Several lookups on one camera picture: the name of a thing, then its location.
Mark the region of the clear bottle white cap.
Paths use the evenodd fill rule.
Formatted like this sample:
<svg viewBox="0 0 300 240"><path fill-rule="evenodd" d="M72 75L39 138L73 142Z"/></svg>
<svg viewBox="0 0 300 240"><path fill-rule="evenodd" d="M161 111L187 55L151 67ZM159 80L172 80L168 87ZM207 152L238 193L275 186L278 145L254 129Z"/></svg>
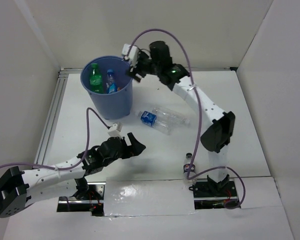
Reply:
<svg viewBox="0 0 300 240"><path fill-rule="evenodd" d="M154 106L152 113L172 125L189 126L190 120L183 114L162 106Z"/></svg>

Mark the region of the blue label water bottle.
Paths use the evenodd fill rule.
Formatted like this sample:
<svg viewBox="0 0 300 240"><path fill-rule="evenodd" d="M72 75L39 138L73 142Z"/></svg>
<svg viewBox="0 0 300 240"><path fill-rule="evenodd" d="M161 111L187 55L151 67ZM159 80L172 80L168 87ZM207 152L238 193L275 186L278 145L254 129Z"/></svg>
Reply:
<svg viewBox="0 0 300 240"><path fill-rule="evenodd" d="M146 110L136 110L133 113L144 125L147 125L165 135L171 134L171 124L156 114Z"/></svg>

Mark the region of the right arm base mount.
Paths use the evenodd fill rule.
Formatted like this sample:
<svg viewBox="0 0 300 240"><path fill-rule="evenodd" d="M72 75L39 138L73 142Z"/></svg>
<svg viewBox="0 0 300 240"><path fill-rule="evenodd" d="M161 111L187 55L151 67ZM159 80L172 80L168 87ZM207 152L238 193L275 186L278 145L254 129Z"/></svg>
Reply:
<svg viewBox="0 0 300 240"><path fill-rule="evenodd" d="M207 180L198 180L188 189L193 193L194 209L223 209L235 208L240 203L235 182L230 180L220 191L212 192Z"/></svg>

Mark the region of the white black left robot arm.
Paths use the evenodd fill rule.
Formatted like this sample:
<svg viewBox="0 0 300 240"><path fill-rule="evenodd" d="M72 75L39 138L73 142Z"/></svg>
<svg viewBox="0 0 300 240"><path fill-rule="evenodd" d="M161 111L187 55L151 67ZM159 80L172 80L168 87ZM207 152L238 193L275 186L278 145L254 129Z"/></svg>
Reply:
<svg viewBox="0 0 300 240"><path fill-rule="evenodd" d="M0 178L0 218L11 217L36 202L66 197L82 200L100 194L88 185L87 176L99 173L118 159L139 156L146 146L134 135L110 137L101 145L65 162L35 169L20 170L13 166Z"/></svg>

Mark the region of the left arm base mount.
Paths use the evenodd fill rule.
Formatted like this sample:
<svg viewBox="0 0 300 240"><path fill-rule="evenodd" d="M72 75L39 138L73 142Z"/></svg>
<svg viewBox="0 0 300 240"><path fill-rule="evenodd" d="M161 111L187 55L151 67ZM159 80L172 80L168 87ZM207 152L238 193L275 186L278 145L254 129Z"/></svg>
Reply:
<svg viewBox="0 0 300 240"><path fill-rule="evenodd" d="M89 191L81 198L60 197L57 204L57 213L90 213L94 217L103 217L105 182L89 182Z"/></svg>

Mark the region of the small pepsi bottle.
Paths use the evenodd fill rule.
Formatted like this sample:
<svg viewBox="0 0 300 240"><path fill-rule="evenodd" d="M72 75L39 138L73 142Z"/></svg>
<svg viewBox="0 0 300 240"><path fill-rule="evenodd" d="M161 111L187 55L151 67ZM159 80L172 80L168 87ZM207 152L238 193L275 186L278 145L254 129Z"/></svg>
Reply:
<svg viewBox="0 0 300 240"><path fill-rule="evenodd" d="M190 168L190 163L192 160L192 153L188 152L185 155L185 159L184 159L184 164L183 164L183 175L184 175L184 184L187 185L188 187L193 186L196 184L197 182L197 178L193 178L193 179L188 179L187 178L187 174L188 174L188 170L190 169L189 172L189 177L192 178L194 175L197 174L196 171L196 166L193 164L192 167Z"/></svg>

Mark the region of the crushed bottle blue label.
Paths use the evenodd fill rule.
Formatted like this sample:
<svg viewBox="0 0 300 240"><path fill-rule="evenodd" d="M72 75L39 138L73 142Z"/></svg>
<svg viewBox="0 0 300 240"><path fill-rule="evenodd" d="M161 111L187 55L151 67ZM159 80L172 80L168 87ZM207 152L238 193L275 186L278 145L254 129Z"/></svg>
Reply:
<svg viewBox="0 0 300 240"><path fill-rule="evenodd" d="M107 70L106 76L106 91L108 94L117 92L118 88L115 82L114 71L112 69Z"/></svg>

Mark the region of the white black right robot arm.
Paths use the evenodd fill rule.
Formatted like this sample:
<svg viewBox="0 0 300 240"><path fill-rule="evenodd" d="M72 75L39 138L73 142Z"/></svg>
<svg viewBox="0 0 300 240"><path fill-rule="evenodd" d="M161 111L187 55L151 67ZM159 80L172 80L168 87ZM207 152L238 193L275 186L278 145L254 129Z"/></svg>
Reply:
<svg viewBox="0 0 300 240"><path fill-rule="evenodd" d="M213 196L220 196L226 189L230 176L228 145L233 135L235 114L217 106L193 81L181 64L173 62L169 47L164 41L152 42L150 53L143 52L135 45L125 44L123 59L129 62L127 75L141 81L146 75L155 75L172 92L181 97L199 116L200 143L208 151L209 166L207 175L208 190Z"/></svg>

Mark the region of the green plastic bottle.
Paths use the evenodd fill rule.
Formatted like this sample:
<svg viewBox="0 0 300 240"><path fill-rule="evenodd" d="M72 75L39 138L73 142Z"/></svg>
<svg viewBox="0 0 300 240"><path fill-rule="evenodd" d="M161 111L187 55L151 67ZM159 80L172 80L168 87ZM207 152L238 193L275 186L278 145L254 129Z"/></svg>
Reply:
<svg viewBox="0 0 300 240"><path fill-rule="evenodd" d="M91 74L89 77L90 90L94 93L103 94L103 80L102 75L99 70L99 65L97 63L92 63L91 65Z"/></svg>

